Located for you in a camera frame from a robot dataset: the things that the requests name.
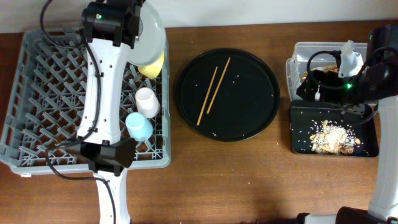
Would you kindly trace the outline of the brown Nescafe Gold sachet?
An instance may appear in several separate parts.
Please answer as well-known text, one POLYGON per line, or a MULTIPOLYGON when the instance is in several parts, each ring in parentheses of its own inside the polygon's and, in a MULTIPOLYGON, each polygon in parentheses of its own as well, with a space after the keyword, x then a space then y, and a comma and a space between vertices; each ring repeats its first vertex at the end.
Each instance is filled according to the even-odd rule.
MULTIPOLYGON (((336 65, 326 65, 326 66, 322 66, 322 67, 313 68, 312 71, 314 71, 314 70, 319 70, 319 71, 323 71, 323 72, 336 72, 336 73, 338 73, 340 69, 336 65)), ((308 72, 303 72, 303 73, 300 74, 300 78, 302 80, 304 80, 307 77, 307 75, 308 75, 308 72)))

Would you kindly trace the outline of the wooden chopstick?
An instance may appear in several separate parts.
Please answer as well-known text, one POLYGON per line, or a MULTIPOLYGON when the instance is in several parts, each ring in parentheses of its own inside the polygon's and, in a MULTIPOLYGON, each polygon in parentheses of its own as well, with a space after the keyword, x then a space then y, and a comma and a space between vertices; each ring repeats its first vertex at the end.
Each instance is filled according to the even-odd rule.
POLYGON ((206 103, 207 103, 207 100, 208 100, 208 97, 209 97, 209 94, 210 94, 210 91, 211 91, 211 88, 212 88, 212 85, 213 85, 213 82, 214 82, 214 79, 215 79, 215 76, 216 76, 216 73, 217 73, 217 70, 218 70, 218 67, 215 67, 215 70, 213 72, 213 76, 212 76, 210 84, 208 86, 208 90, 206 92, 205 99, 203 101, 203 104, 202 104, 202 107, 201 107, 201 111, 200 111, 200 114, 199 114, 199 117, 198 117, 198 120, 197 120, 197 126, 200 125, 200 122, 201 122, 201 119, 202 119, 202 116, 203 116, 203 113, 204 113, 204 110, 205 110, 205 106, 206 106, 206 103))
POLYGON ((208 107, 208 109, 207 109, 207 111, 206 111, 207 114, 209 114, 210 111, 211 111, 211 108, 212 108, 213 103, 214 103, 214 100, 215 100, 215 98, 216 98, 216 96, 217 96, 218 90, 220 89, 221 83, 222 83, 222 81, 223 81, 223 79, 224 79, 224 76, 225 76, 225 73, 226 73, 226 71, 227 71, 227 69, 228 69, 230 60, 231 60, 231 57, 228 58, 227 63, 226 63, 226 65, 224 66, 223 72, 222 72, 221 77, 220 77, 220 79, 219 79, 219 81, 218 81, 218 84, 217 84, 217 86, 216 86, 215 92, 214 92, 213 97, 212 97, 212 99, 211 99, 211 101, 210 101, 209 107, 208 107))

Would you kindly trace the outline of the yellow bowl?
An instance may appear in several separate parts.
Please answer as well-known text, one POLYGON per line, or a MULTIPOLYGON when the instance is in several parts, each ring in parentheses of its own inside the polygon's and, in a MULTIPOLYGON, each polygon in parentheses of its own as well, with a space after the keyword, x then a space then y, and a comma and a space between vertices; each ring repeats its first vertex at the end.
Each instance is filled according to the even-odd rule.
POLYGON ((165 60, 165 52, 162 52, 160 57, 150 65, 138 66, 138 71, 147 78, 155 79, 162 70, 165 60))

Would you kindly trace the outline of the pink cup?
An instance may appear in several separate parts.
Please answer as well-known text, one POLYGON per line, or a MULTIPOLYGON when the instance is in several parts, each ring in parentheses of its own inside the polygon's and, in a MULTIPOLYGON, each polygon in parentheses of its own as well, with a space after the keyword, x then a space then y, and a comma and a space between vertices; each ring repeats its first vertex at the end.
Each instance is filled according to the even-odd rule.
POLYGON ((160 111, 160 103, 151 88, 142 87, 135 94, 137 111, 146 118, 154 118, 160 111))

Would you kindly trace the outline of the grey plate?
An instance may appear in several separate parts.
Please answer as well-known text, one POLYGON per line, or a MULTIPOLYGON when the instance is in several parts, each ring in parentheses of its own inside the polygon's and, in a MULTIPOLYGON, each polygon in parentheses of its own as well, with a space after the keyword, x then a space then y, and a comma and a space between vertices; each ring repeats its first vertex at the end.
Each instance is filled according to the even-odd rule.
POLYGON ((145 66, 155 62, 165 49, 165 27, 156 8, 146 1, 141 8, 139 36, 130 50, 127 61, 133 65, 145 66))

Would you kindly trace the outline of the blue cup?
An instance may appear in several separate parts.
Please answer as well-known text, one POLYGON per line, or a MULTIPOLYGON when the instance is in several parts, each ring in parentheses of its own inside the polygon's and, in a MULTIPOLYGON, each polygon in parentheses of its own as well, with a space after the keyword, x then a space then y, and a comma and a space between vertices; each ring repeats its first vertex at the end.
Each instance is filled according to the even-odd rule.
POLYGON ((133 112, 126 117, 125 125, 130 137, 138 142, 148 140, 153 133, 150 121, 141 113, 133 112))

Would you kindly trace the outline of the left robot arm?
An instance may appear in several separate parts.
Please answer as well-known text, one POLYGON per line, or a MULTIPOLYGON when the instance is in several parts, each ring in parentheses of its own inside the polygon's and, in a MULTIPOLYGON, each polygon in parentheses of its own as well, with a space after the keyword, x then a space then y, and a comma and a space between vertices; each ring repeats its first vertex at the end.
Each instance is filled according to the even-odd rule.
POLYGON ((143 1, 94 1, 83 10, 82 41, 88 53, 83 117, 67 152, 87 161, 97 184, 100 222, 130 223, 127 170, 136 142, 122 138, 119 109, 127 56, 139 34, 143 1))

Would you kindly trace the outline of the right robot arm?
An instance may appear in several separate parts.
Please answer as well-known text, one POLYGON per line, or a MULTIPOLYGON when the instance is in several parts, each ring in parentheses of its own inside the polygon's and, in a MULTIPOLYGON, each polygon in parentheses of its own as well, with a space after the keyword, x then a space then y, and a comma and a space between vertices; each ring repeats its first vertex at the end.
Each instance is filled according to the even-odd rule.
POLYGON ((376 188, 365 210, 301 213, 297 223, 397 222, 397 26, 367 42, 299 42, 286 63, 292 150, 377 157, 376 188))

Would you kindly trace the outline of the clear plastic waste bin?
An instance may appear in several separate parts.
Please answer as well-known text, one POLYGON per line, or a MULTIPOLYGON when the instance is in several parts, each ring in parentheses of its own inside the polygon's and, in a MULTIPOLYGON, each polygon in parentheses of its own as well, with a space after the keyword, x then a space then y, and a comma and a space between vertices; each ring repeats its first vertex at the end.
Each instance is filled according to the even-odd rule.
MULTIPOLYGON (((307 62, 316 52, 322 50, 340 50, 345 42, 297 42, 291 58, 286 61, 287 87, 290 100, 302 100, 296 94, 297 88, 303 83, 307 72, 307 62)), ((366 59, 367 43, 354 43, 354 51, 361 54, 363 62, 366 59)), ((316 56, 311 62, 311 69, 336 67, 333 56, 323 54, 316 56)))

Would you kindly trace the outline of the grey dishwasher rack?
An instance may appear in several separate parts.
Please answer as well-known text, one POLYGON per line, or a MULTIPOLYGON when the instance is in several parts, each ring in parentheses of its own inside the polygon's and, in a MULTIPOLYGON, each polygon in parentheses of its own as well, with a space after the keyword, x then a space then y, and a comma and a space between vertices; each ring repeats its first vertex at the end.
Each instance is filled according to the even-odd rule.
MULTIPOLYGON (((84 47, 60 49, 39 30, 24 34, 8 105, 1 108, 1 162, 22 177, 88 172, 86 162, 55 145, 77 134, 83 117, 87 54, 84 47)), ((169 66, 155 79, 127 64, 123 75, 119 117, 128 137, 126 117, 137 110, 135 94, 151 88, 161 105, 151 119, 152 136, 136 146, 132 169, 156 169, 171 162, 169 66)))

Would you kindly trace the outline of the black rectangular tray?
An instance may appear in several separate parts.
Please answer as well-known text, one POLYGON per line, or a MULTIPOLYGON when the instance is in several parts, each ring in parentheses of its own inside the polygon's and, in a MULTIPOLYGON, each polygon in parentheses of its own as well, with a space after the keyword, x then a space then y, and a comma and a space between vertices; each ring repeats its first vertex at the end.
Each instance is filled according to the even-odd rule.
POLYGON ((354 146, 353 157, 377 157, 379 145, 374 120, 360 123, 371 114, 370 106, 363 106, 359 113, 352 111, 341 115, 341 109, 328 103, 294 100, 290 106, 290 133, 292 152, 296 154, 316 154, 312 150, 310 136, 321 131, 321 122, 341 126, 349 135, 349 140, 358 138, 361 143, 354 146))

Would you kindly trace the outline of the food scraps and rice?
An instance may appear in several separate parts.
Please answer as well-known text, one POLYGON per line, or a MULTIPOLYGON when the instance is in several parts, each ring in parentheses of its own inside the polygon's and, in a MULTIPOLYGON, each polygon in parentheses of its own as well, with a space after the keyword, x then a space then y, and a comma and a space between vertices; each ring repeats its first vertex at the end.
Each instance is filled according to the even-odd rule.
POLYGON ((350 124, 325 119, 313 121, 310 128, 314 133, 308 140, 311 151, 317 154, 353 155, 354 150, 363 143, 350 124))

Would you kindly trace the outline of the round black tray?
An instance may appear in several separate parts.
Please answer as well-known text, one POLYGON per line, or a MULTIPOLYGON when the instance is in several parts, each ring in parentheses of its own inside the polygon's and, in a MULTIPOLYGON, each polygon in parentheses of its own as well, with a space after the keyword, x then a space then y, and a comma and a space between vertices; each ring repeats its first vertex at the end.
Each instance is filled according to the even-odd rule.
POLYGON ((280 104, 278 81, 254 54, 231 48, 209 50, 191 60, 175 84, 181 117, 198 134, 224 142, 249 139, 271 124, 280 104), (209 114, 206 113, 228 58, 228 69, 209 114), (218 67, 205 110, 197 120, 215 67, 218 67))

